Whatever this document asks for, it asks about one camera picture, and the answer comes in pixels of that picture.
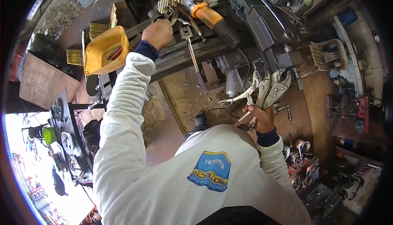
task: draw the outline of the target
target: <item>pliers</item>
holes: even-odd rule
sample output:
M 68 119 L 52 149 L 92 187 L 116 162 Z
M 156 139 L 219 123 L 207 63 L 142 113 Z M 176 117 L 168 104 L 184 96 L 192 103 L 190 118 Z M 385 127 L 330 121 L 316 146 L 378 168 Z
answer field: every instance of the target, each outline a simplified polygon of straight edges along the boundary
M 257 89 L 259 88 L 259 83 L 260 83 L 260 78 L 258 76 L 258 72 L 255 70 L 253 75 L 252 75 L 252 85 L 246 90 L 244 91 L 242 94 L 234 97 L 234 98 L 229 98 L 226 100 L 221 100 L 219 101 L 219 103 L 223 102 L 234 102 L 243 98 L 247 98 L 247 105 L 255 105 L 254 102 L 252 101 L 252 97 L 251 94 L 255 91 L 257 91 Z
M 283 80 L 281 80 L 282 74 L 284 72 L 285 72 L 285 69 L 280 69 L 280 70 L 276 71 L 275 73 L 273 73 L 273 75 L 271 76 L 270 79 L 268 79 L 266 77 L 265 80 L 263 80 L 261 82 L 262 86 L 260 86 L 260 89 L 259 89 L 259 95 L 258 95 L 258 99 L 257 99 L 257 103 L 256 103 L 257 107 L 261 108 L 262 110 L 268 109 L 274 103 L 276 103 L 282 97 L 282 95 L 288 90 L 289 85 L 291 84 L 291 75 L 290 75 L 290 72 L 287 71 L 285 78 Z M 272 84 L 272 88 L 267 96 L 266 96 L 267 89 L 261 90 L 261 88 L 264 86 L 263 85 L 264 81 L 266 81 L 265 87 L 267 85 L 269 85 L 266 88 L 270 88 L 270 84 Z M 253 117 L 253 119 L 248 124 L 247 128 L 249 130 L 253 130 L 255 128 L 256 124 L 257 124 L 257 118 Z
M 158 19 L 168 19 L 169 20 L 171 18 L 171 20 L 169 21 L 169 26 L 172 27 L 176 23 L 176 21 L 178 20 L 179 10 L 175 6 L 172 6 L 169 4 L 167 7 L 165 7 L 164 14 L 161 14 L 158 10 L 155 10 L 155 11 L 153 11 L 153 10 L 154 9 L 152 9 L 151 14 L 149 14 L 149 17 L 151 18 L 150 24 L 153 24 Z
M 255 70 L 253 73 L 253 83 L 245 92 L 234 98 L 222 100 L 219 102 L 233 102 L 236 100 L 247 98 L 247 105 L 257 106 L 262 110 L 266 110 L 282 97 L 282 95 L 288 90 L 289 85 L 291 84 L 291 75 L 289 71 L 286 72 L 286 77 L 281 80 L 284 72 L 285 69 L 280 69 L 273 73 L 272 76 L 270 76 L 270 74 L 267 72 L 266 77 L 262 80 L 258 71 Z M 256 103 L 254 104 L 251 98 L 251 94 L 257 90 L 259 90 L 258 98 Z M 249 114 L 250 111 L 244 114 L 243 117 L 239 119 L 239 121 L 243 120 Z M 256 117 L 253 117 L 247 128 L 249 130 L 253 130 L 256 123 L 257 119 Z

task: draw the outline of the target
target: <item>handle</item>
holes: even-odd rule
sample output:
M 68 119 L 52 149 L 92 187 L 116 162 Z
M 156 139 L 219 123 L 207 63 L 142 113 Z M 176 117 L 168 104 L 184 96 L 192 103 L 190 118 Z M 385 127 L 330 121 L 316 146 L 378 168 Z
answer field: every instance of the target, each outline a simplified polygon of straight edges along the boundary
M 191 45 L 191 40 L 190 40 L 189 38 L 187 38 L 187 39 L 186 39 L 186 42 L 187 42 L 188 49 L 190 50 L 191 59 L 193 60 L 195 72 L 196 72 L 196 73 L 199 73 L 199 67 L 198 67 L 198 63 L 196 62 L 197 60 L 196 60 L 196 58 L 195 58 L 193 46 Z
M 291 108 L 289 107 L 289 104 L 287 104 L 287 109 L 288 109 L 288 120 L 292 121 Z

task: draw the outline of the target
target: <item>metal table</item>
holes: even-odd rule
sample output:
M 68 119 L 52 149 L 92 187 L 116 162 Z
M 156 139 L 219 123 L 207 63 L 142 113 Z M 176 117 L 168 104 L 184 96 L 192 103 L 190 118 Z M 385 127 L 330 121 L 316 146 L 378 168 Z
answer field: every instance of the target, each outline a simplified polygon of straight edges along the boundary
M 75 108 L 73 107 L 72 103 L 68 102 L 66 89 L 64 89 L 60 93 L 59 99 L 62 101 L 63 118 L 61 122 L 57 121 L 56 119 L 53 119 L 54 121 L 56 121 L 56 124 L 53 125 L 53 127 L 55 128 L 56 131 L 57 142 L 62 146 L 62 142 L 61 142 L 62 131 L 71 134 L 72 138 L 74 139 L 74 148 L 75 148 L 74 157 L 76 158 L 76 161 L 81 167 L 81 170 L 83 172 L 83 175 L 81 175 L 81 177 L 76 177 L 73 176 L 73 173 L 70 171 L 71 178 L 75 182 L 81 182 L 81 183 L 92 182 L 93 162 L 90 157 L 90 154 L 88 154 L 86 151 L 87 146 L 83 144 L 84 143 L 84 140 L 82 139 L 83 135 L 79 133 L 76 119 L 73 113 Z M 64 155 L 68 156 L 67 164 L 69 164 L 70 156 L 65 151 L 64 151 Z

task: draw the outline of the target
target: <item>angle grinder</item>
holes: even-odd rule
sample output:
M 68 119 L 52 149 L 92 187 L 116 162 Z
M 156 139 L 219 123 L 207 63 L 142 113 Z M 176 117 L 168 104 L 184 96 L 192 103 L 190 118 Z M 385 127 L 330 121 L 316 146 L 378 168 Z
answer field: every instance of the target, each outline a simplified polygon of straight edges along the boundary
M 237 31 L 219 13 L 209 7 L 209 3 L 204 0 L 184 0 L 184 3 L 193 18 L 200 19 L 231 48 L 237 48 L 241 42 Z

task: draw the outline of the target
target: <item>metal rod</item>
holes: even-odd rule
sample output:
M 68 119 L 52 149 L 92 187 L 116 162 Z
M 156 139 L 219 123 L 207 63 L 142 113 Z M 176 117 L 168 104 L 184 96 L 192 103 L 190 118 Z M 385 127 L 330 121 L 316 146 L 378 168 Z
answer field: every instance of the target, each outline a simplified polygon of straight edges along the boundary
M 190 50 L 191 59 L 193 60 L 195 72 L 199 73 L 199 67 L 198 67 L 198 63 L 196 62 L 197 60 L 195 58 L 193 47 L 191 45 L 191 39 L 188 38 L 186 41 L 187 41 L 188 49 Z

